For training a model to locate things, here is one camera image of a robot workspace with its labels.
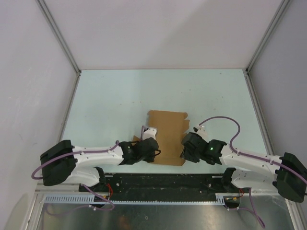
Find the brown cardboard box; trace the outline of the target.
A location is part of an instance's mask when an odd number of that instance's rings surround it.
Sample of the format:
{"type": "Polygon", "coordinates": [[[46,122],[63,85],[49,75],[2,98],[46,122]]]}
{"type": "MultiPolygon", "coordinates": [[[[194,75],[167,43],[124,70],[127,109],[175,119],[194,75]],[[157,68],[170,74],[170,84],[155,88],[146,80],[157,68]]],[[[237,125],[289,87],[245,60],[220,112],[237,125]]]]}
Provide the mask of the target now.
{"type": "Polygon", "coordinates": [[[185,160],[180,157],[183,151],[181,142],[189,129],[188,114],[151,110],[147,115],[147,126],[157,129],[156,140],[161,150],[152,163],[182,166],[185,160]]]}

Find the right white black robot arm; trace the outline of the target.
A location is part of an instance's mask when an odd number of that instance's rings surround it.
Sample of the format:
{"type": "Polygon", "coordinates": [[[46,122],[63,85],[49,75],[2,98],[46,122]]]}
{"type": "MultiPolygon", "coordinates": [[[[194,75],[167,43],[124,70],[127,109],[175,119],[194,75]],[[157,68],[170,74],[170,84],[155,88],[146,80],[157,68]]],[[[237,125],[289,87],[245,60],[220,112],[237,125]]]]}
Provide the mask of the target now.
{"type": "Polygon", "coordinates": [[[224,141],[206,141],[197,133],[188,133],[182,140],[181,157],[197,163],[226,165],[221,186],[226,192],[237,188],[254,188],[278,192],[283,198],[302,203],[306,196],[307,169],[291,153],[283,156],[242,153],[232,150],[224,141]]]}

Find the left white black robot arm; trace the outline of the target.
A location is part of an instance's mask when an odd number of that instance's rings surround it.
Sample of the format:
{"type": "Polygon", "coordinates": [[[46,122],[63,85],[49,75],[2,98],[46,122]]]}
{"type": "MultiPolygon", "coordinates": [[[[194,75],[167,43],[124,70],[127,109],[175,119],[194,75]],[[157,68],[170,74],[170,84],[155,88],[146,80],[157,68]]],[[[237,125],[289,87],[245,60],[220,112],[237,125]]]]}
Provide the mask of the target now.
{"type": "Polygon", "coordinates": [[[114,146],[85,148],[63,140],[40,156],[40,180],[45,186],[84,184],[95,191],[106,186],[102,165],[133,165],[153,162],[161,153],[154,138],[137,141],[116,141],[114,146]]]}

